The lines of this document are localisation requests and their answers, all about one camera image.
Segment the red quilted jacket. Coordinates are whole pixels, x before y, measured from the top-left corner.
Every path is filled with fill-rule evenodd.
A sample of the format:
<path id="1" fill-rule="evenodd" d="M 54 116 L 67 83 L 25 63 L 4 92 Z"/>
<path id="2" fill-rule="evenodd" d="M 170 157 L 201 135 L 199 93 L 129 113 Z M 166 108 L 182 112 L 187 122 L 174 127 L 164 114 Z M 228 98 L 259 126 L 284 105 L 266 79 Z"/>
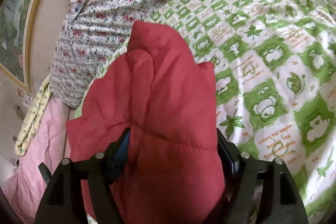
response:
<path id="1" fill-rule="evenodd" d="M 212 63 L 196 64 L 171 27 L 135 22 L 127 52 L 66 124 L 71 159 L 105 151 L 130 128 L 110 190 L 126 223 L 213 223 L 225 190 Z"/>

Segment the pink blanket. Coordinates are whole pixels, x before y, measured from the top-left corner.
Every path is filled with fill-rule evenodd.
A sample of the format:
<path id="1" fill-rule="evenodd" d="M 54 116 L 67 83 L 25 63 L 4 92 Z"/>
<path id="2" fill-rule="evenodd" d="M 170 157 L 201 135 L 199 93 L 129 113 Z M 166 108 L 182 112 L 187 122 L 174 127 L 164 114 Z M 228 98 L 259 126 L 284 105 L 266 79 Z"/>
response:
<path id="1" fill-rule="evenodd" d="M 54 173 L 63 157 L 70 155 L 66 144 L 66 123 L 71 109 L 52 96 L 42 116 L 37 134 L 14 174 L 1 184 L 9 204 L 23 223 L 33 223 L 45 192 L 45 183 L 38 165 L 44 163 Z"/>

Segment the yellow floral folded cloth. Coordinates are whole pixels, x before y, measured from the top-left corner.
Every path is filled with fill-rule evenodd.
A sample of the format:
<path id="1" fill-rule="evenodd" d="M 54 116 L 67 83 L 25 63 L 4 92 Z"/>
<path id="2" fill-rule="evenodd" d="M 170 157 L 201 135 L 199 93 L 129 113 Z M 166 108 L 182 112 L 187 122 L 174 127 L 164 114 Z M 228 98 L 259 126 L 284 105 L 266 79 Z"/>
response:
<path id="1" fill-rule="evenodd" d="M 42 82 L 35 94 L 30 108 L 23 120 L 21 130 L 15 142 L 14 152 L 17 156 L 24 156 L 39 129 L 42 116 L 51 98 L 50 75 Z"/>

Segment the gold framed landscape painting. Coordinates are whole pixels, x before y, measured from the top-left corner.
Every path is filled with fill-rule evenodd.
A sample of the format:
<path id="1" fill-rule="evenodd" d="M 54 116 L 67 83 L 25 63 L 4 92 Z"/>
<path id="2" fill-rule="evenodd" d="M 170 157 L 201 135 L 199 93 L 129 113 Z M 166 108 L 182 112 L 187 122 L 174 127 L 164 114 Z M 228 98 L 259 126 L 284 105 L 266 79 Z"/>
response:
<path id="1" fill-rule="evenodd" d="M 42 0 L 1 0 L 1 70 L 26 92 L 33 90 L 33 34 Z"/>

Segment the green white patterned quilt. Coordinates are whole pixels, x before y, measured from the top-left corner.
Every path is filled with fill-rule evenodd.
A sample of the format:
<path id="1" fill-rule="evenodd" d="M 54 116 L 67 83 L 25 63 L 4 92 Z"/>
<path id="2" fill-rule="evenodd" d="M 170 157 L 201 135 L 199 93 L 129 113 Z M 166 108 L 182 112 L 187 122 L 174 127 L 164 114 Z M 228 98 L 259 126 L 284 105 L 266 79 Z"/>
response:
<path id="1" fill-rule="evenodd" d="M 320 223 L 335 201 L 335 0 L 171 0 L 144 22 L 213 64 L 217 129 L 255 159 L 284 160 Z"/>

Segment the red floral white quilt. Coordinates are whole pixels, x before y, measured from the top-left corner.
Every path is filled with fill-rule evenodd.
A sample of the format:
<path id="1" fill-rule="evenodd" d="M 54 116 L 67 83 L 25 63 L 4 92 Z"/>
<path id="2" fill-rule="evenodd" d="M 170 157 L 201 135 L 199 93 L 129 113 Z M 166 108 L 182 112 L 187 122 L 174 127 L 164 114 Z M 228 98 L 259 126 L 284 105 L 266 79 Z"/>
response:
<path id="1" fill-rule="evenodd" d="M 88 0 L 76 18 L 67 16 L 50 71 L 53 95 L 78 107 L 98 69 L 125 42 L 133 23 L 170 0 Z"/>

